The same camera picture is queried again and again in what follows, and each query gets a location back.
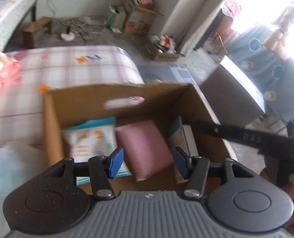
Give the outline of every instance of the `open cardboard box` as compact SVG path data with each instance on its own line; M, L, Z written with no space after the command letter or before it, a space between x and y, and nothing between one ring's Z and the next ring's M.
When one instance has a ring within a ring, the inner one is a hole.
M104 104L112 99L140 96L145 99L140 105L106 109ZM196 120L217 121L200 90L185 83L150 83L144 85L91 85L51 90L44 96L44 135L46 156L49 165L69 157L61 130L87 120L115 116L117 126L153 120L164 137L169 125L181 116L183 123ZM236 156L225 140L195 132L194 138L200 156L212 162L223 162ZM185 183L177 185L173 166L155 176L137 182L134 176L110 180L115 194L120 190L183 190ZM209 178L207 192L220 185L218 178ZM91 194L90 184L80 186Z
M176 62L181 57L181 54L167 54L159 52L154 43L150 41L145 44L145 48L153 61Z
M124 32L128 34L147 34L158 15L162 15L154 9L154 3L134 4L133 0L122 0L128 14Z

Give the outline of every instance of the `pink pillow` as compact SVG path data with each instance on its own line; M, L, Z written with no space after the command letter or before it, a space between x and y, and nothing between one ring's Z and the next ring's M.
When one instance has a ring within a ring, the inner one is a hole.
M153 121L141 121L116 128L137 181L159 173L172 163L167 143Z

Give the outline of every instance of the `bedsheet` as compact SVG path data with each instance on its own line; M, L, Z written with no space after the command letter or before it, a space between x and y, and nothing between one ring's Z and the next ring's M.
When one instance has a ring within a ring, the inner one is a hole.
M18 52L8 53L16 57ZM17 76L0 91L0 147L9 140L41 144L42 84L52 88L101 84L144 83L128 54L114 46L31 49Z

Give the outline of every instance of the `metal screw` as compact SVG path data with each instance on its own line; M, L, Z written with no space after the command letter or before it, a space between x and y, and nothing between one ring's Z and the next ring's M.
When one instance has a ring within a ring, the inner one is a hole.
M190 190L185 190L184 195L190 198L196 198L200 196L200 192L194 189L190 189Z
M113 195L111 190L108 189L101 189L96 192L96 195L101 198L108 198Z

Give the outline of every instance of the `mattress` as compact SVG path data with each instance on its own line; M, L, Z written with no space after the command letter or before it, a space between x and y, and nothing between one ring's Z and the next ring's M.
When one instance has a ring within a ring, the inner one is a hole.
M18 52L8 53L15 57ZM42 84L52 88L136 83L143 80L128 54L114 46L31 49L20 61L17 76L0 90L0 147L7 141L41 145Z
M34 3L35 0L0 0L0 51Z

